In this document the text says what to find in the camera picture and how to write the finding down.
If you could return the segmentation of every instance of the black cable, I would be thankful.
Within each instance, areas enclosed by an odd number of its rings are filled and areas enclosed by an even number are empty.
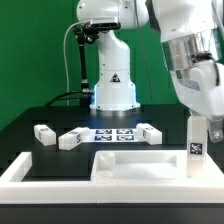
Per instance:
[[[218,68],[217,62],[214,59],[214,57],[212,56],[212,54],[211,53],[199,53],[196,55],[196,59],[199,62],[204,61],[204,60],[212,60],[214,62],[214,67],[215,67],[215,71],[216,71],[216,86],[219,86],[220,85],[219,68]]]
[[[52,103],[57,102],[57,101],[63,101],[63,100],[80,100],[80,97],[71,97],[71,98],[62,98],[62,99],[56,99],[54,101],[52,101],[49,105],[50,106]]]
[[[83,92],[81,90],[79,90],[79,91],[72,91],[72,92],[60,94],[60,95],[56,96],[54,99],[52,99],[51,101],[49,101],[48,103],[46,103],[44,106],[50,106],[53,102],[57,101],[58,99],[60,99],[64,96],[70,96],[72,94],[79,94],[79,93],[83,93]]]
[[[144,51],[144,48],[143,48],[142,35],[141,35],[141,32],[140,32],[140,25],[139,25],[139,20],[138,20],[137,0],[134,1],[134,6],[135,6],[135,16],[136,16],[136,21],[137,21],[137,26],[138,26],[139,42],[140,42],[142,56],[143,56],[143,61],[144,61],[144,64],[145,64],[146,74],[147,74],[147,78],[148,78],[150,98],[151,98],[152,104],[154,104],[153,103],[151,78],[150,78],[150,74],[149,74],[149,67],[148,67],[146,56],[145,56],[145,51]]]

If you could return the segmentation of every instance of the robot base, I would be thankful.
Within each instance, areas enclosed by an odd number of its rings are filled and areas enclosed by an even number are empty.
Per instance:
[[[133,113],[138,113],[140,111],[140,106],[129,110],[99,110],[90,108],[90,113],[105,117],[125,117]]]

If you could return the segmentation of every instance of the warning label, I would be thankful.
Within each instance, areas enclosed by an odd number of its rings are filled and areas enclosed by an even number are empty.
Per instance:
[[[119,79],[117,73],[114,74],[114,76],[112,77],[110,82],[121,82],[121,80]]]

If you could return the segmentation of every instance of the white block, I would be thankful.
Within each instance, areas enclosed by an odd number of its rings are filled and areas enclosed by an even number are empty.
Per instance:
[[[45,146],[56,144],[56,133],[46,125],[34,126],[35,137]]]
[[[207,156],[207,119],[190,116],[187,129],[187,176],[204,177]]]
[[[82,137],[89,135],[89,128],[76,128],[58,138],[59,149],[71,150],[82,143]]]
[[[143,136],[150,145],[162,144],[162,132],[149,124],[138,124],[136,126],[138,135]]]

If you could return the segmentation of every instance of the white platform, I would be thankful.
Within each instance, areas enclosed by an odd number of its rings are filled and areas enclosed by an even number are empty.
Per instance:
[[[0,178],[0,203],[224,203],[224,175],[207,156],[187,178],[186,151],[99,151],[90,181],[21,182],[32,166],[23,152]]]

